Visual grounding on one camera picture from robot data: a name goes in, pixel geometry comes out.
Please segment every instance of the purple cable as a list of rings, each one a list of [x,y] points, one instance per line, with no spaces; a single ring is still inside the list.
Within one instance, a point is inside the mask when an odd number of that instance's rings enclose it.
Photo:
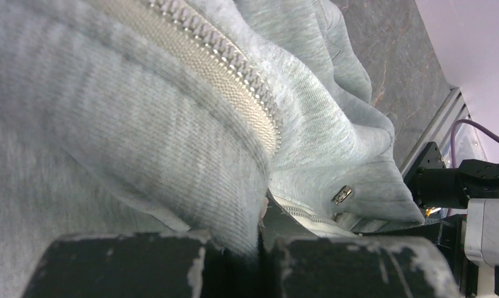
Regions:
[[[486,134],[488,137],[492,138],[494,141],[499,143],[499,136],[495,135],[493,132],[491,132],[489,129],[486,129],[481,124],[478,124],[478,123],[476,123],[472,120],[468,120],[468,119],[460,119],[460,120],[454,122],[454,124],[452,125],[452,128],[451,128],[451,160],[452,160],[452,167],[453,168],[455,168],[457,166],[456,151],[454,148],[454,142],[456,140],[456,128],[462,123],[469,124],[477,129],[479,129],[481,132]]]

